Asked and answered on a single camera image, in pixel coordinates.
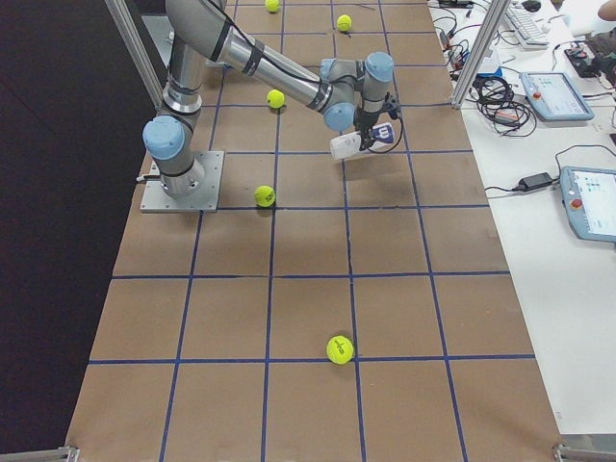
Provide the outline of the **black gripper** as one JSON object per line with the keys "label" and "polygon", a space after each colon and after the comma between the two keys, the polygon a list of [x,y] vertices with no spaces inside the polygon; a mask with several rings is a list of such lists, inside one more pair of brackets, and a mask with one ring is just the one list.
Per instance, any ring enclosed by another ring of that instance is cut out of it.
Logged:
{"label": "black gripper", "polygon": [[372,133],[373,126],[378,123],[382,114],[387,114],[391,119],[397,119],[400,116],[400,105],[390,93],[387,93],[379,101],[371,101],[364,98],[359,100],[355,108],[354,125],[364,126],[359,130],[361,152],[372,152],[372,146],[376,142],[376,138]]}

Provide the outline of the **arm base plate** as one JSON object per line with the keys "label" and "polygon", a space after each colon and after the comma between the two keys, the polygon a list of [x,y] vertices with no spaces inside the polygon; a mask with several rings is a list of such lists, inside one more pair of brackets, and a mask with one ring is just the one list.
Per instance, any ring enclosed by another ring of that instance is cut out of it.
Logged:
{"label": "arm base plate", "polygon": [[224,152],[194,152],[192,169],[181,177],[164,176],[155,161],[144,183],[141,211],[144,213],[214,213],[218,209]]}

